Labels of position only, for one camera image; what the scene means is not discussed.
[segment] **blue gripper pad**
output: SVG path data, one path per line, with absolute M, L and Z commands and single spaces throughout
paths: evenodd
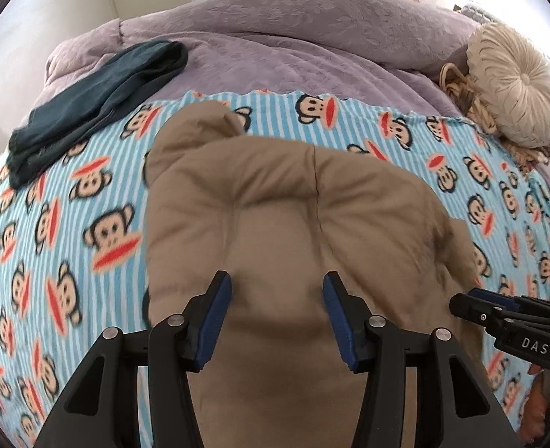
M 497 304 L 499 307 L 503 307 L 510 312 L 518 312 L 520 310 L 520 305 L 518 305 L 518 302 L 516 302 L 513 298 L 509 298 L 509 296 L 499 295 L 499 293 L 488 292 L 487 290 L 482 290 L 480 288 L 472 288 L 468 292 L 468 296 L 479 300 L 484 300 L 485 302 L 490 302 L 492 304 Z
M 323 280 L 323 299 L 333 327 L 337 347 L 340 349 L 341 358 L 350 370 L 356 373 L 358 356 L 354 345 L 354 333 L 329 275 L 325 275 Z
M 198 350 L 194 358 L 194 365 L 198 370 L 201 370 L 213 356 L 229 302 L 231 302 L 231 276 L 225 274 L 199 329 Z

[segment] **monkey print blanket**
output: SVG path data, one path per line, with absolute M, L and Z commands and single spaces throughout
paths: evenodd
M 450 215 L 470 226 L 480 287 L 550 299 L 546 184 L 536 172 L 525 179 L 469 120 L 403 115 L 302 92 L 190 91 L 143 105 L 77 144 L 25 189 L 9 188 L 0 157 L 0 426 L 17 446 L 32 446 L 104 328 L 145 328 L 145 156 L 169 116 L 209 99 L 234 110 L 248 134 L 359 153 L 419 175 Z M 531 385 L 528 365 L 495 351 L 489 337 L 483 358 L 517 426 Z M 140 378 L 141 442 L 150 448 L 143 371 Z

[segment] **round cream pillow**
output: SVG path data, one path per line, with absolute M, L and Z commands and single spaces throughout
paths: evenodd
M 522 35 L 482 25 L 468 42 L 471 81 L 501 134 L 527 148 L 550 143 L 550 70 Z

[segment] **metal pivot bolt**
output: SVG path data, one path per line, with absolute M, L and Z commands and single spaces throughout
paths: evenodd
M 380 329 L 385 326 L 385 319 L 380 315 L 373 315 L 368 319 L 368 324 L 376 329 Z
M 107 340 L 114 339 L 118 336 L 118 329 L 115 327 L 107 327 L 103 330 L 103 338 Z
M 167 319 L 167 323 L 170 327 L 180 327 L 184 324 L 185 319 L 183 315 L 172 315 Z
M 447 342 L 451 338 L 451 332 L 447 329 L 438 329 L 434 334 L 439 340 L 444 342 Z

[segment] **human hand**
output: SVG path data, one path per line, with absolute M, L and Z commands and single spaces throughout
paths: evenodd
M 518 431 L 520 439 L 526 443 L 533 443 L 535 438 L 544 435 L 544 418 L 550 407 L 550 400 L 543 396 L 543 373 L 542 368 L 533 365 L 528 369 L 528 374 L 538 374 L 534 379 L 530 396 L 524 406 L 522 424 Z

